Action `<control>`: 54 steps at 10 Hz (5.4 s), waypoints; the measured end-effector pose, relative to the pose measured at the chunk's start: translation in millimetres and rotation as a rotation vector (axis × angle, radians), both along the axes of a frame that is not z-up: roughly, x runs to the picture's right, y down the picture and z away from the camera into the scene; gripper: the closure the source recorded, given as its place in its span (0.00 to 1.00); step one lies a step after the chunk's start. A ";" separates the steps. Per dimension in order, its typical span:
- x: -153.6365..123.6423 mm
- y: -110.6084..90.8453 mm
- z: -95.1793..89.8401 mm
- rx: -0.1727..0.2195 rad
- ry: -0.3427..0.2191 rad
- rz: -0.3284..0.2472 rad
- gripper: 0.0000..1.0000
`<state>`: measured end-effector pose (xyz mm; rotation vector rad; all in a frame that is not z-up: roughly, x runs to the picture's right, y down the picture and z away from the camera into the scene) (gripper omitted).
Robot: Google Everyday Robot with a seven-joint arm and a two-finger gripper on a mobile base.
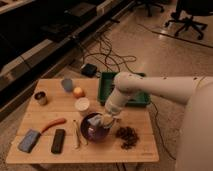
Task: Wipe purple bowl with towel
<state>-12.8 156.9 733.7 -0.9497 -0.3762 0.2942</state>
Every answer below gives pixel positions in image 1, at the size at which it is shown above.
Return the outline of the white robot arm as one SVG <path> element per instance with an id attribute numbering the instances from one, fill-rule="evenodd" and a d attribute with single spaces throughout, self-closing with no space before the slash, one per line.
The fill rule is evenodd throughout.
<path id="1" fill-rule="evenodd" d="M 213 171 L 213 76 L 141 77 L 120 72 L 114 85 L 105 102 L 112 116 L 140 91 L 184 105 L 175 171 Z"/>

